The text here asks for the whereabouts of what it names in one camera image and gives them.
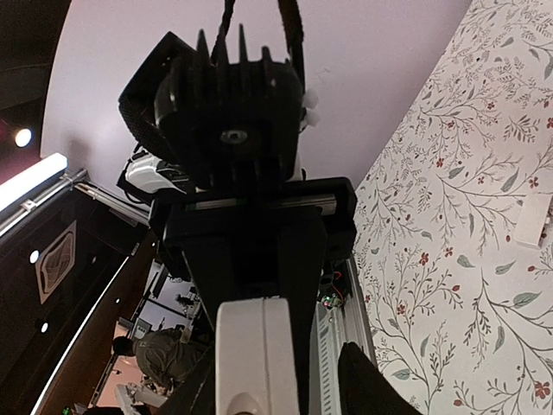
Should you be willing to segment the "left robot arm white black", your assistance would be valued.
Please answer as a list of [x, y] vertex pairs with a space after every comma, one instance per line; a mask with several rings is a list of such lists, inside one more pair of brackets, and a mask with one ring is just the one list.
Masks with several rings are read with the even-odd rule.
[[345, 177], [286, 182], [272, 194], [199, 191], [183, 168], [146, 151], [118, 186], [147, 204], [170, 273], [191, 281], [209, 322], [220, 306], [282, 297], [300, 413], [309, 409], [309, 342], [321, 274], [351, 256], [357, 203]]

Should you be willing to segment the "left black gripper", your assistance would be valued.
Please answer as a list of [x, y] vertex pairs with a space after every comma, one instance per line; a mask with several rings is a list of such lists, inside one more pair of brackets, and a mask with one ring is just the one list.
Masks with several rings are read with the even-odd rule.
[[301, 414], [321, 270], [352, 252], [357, 199], [346, 177], [287, 182], [273, 193], [204, 192], [153, 201], [149, 224], [168, 268], [197, 287], [209, 320], [223, 302], [285, 297]]

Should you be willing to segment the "white battery cover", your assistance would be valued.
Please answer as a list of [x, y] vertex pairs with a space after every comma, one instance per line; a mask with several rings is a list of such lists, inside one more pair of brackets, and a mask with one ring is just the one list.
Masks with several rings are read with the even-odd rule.
[[542, 233], [550, 222], [552, 194], [527, 195], [513, 233], [514, 241], [527, 248], [541, 247]]

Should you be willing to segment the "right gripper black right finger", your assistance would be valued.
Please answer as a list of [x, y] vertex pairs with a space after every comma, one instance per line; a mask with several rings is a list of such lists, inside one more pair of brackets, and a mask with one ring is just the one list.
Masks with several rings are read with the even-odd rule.
[[343, 344], [338, 360], [340, 409], [348, 415], [419, 415], [355, 342]]

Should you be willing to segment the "white remote control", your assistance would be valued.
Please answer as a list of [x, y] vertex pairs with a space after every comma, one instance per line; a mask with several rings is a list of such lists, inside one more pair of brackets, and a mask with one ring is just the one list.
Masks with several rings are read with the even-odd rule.
[[300, 412], [289, 305], [280, 297], [219, 306], [215, 340], [215, 412]]

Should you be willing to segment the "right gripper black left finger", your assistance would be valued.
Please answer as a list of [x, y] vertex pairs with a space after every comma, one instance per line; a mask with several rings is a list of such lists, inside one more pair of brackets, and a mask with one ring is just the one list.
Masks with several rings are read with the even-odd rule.
[[184, 383], [159, 408], [161, 415], [215, 414], [215, 348], [200, 358]]

